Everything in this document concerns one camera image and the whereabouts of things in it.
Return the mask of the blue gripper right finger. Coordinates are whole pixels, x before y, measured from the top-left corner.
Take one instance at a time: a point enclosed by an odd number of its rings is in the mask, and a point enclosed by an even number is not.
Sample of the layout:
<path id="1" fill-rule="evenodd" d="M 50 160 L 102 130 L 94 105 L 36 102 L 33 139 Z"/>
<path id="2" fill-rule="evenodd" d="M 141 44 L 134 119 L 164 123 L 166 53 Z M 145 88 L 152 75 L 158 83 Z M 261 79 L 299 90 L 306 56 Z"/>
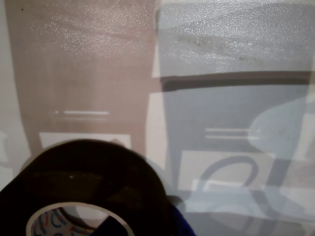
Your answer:
<path id="1" fill-rule="evenodd" d="M 177 205 L 182 199 L 177 196 L 167 195 L 169 205 L 170 229 L 172 236 L 196 236 L 190 224 L 186 221 Z"/>

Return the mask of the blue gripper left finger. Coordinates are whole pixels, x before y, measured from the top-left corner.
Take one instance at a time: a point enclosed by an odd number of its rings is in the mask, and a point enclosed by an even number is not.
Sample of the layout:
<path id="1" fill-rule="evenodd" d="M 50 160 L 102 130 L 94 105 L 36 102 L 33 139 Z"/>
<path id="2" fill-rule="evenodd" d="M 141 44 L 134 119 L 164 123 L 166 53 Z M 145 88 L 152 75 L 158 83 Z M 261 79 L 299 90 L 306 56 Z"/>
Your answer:
<path id="1" fill-rule="evenodd" d="M 94 231 L 95 236 L 133 236 L 131 227 L 123 220 L 108 216 Z"/>

